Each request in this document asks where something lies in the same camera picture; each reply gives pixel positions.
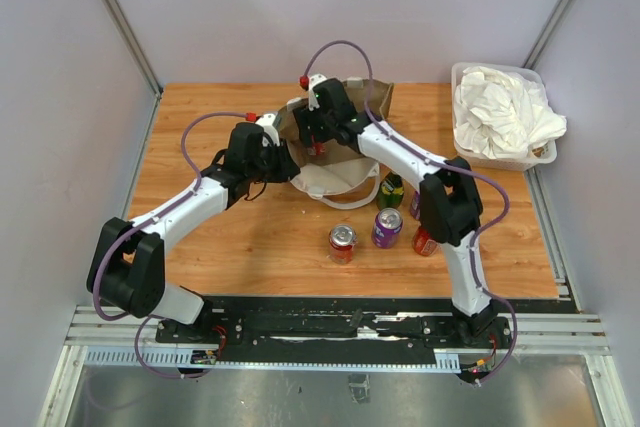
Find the green glass bottle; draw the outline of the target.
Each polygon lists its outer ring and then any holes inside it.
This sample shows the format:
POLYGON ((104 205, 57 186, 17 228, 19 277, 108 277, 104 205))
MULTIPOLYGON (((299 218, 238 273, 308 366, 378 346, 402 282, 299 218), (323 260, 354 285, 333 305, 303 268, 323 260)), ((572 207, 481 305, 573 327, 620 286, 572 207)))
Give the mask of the green glass bottle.
POLYGON ((377 208, 379 210, 386 208, 397 209, 403 201, 404 192, 402 177, 390 171, 380 183, 376 195, 377 208))

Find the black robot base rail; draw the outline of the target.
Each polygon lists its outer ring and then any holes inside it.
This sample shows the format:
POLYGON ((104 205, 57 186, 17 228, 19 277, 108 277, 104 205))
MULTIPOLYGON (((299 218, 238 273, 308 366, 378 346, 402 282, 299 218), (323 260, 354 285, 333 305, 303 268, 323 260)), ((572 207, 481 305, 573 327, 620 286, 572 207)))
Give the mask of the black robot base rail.
POLYGON ((466 322, 445 299, 208 296, 194 324, 164 318, 155 340, 223 341, 234 363, 349 368, 432 365, 447 348, 485 358, 507 350, 512 333, 496 304, 466 322))

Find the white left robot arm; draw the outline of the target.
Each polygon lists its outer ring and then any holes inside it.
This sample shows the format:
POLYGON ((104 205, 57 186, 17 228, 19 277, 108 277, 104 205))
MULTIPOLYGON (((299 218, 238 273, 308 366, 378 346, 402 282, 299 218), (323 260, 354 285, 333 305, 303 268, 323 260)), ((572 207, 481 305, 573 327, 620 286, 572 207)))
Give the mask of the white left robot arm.
POLYGON ((86 281, 94 303, 106 301, 122 315, 176 321, 195 343, 212 335, 214 318, 204 312, 204 299, 167 281, 166 257, 202 223, 248 200, 252 184, 298 174, 275 120, 265 114, 238 123, 227 148, 185 190, 130 221, 114 217, 103 225, 86 281))

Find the purple Fanta can front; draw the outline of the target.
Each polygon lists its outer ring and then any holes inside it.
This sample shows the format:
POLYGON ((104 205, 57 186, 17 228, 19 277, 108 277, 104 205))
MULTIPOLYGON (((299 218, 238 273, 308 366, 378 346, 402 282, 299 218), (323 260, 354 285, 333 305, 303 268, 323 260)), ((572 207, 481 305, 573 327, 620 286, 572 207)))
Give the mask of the purple Fanta can front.
POLYGON ((382 249, 394 247, 403 228, 403 218, 394 208, 384 208, 375 217, 371 239, 373 244, 382 249))

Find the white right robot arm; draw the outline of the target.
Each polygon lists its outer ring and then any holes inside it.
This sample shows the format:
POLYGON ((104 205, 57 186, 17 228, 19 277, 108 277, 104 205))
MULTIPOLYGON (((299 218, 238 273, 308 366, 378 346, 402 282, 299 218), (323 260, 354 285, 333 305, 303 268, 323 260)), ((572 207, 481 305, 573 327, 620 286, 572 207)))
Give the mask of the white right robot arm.
POLYGON ((334 140, 391 168, 419 192, 421 228, 441 246, 452 282, 454 337, 466 347, 480 344, 495 313, 476 248, 483 205, 468 164, 408 141, 369 108, 357 111, 336 78, 304 75, 299 83, 308 100, 293 113, 305 146, 334 140))

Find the burlap canvas tote bag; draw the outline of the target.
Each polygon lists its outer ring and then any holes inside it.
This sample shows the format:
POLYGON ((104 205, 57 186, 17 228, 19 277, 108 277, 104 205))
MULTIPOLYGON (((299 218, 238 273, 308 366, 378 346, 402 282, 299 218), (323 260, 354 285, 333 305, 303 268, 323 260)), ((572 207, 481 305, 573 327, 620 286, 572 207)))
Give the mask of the burlap canvas tote bag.
POLYGON ((292 185, 309 197, 341 210, 363 207, 372 202, 380 186, 379 162, 358 151, 356 136, 371 123, 370 115, 384 120, 389 114, 395 85, 379 80, 357 77, 342 81, 348 97, 357 111, 347 126, 352 135, 348 145, 335 140, 323 143, 326 153, 310 156, 308 148, 299 140, 294 110, 306 107, 308 97, 291 99, 278 111, 276 122, 279 136, 289 148, 293 160, 300 167, 300 174, 291 180, 292 185))

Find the purple fanta can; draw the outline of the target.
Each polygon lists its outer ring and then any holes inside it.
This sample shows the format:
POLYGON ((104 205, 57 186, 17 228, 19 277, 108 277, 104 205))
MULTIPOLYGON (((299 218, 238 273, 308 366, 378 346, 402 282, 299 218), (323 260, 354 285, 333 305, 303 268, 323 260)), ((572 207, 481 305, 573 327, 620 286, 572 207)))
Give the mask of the purple fanta can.
POLYGON ((409 213, 411 217, 414 218, 415 220, 420 219, 420 194, 418 191, 415 191, 412 196, 411 203, 409 206, 409 213))
POLYGON ((394 247, 403 228, 403 218, 394 208, 384 208, 375 217, 371 239, 373 244, 382 249, 394 247))

